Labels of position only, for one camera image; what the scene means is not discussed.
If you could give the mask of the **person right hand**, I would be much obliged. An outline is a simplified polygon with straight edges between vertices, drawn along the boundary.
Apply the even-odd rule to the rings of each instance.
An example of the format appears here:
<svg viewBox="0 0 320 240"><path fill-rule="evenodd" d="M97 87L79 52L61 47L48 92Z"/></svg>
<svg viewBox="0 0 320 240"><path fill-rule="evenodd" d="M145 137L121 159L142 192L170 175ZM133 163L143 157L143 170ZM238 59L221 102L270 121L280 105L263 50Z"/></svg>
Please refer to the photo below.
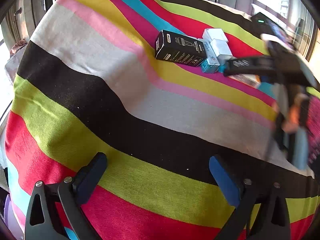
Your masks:
<svg viewBox="0 0 320 240"><path fill-rule="evenodd" d="M286 133L295 133L299 127L299 118L302 102L309 97L306 94L298 93L295 96L293 105L290 107L289 115L282 124L282 129Z"/></svg>

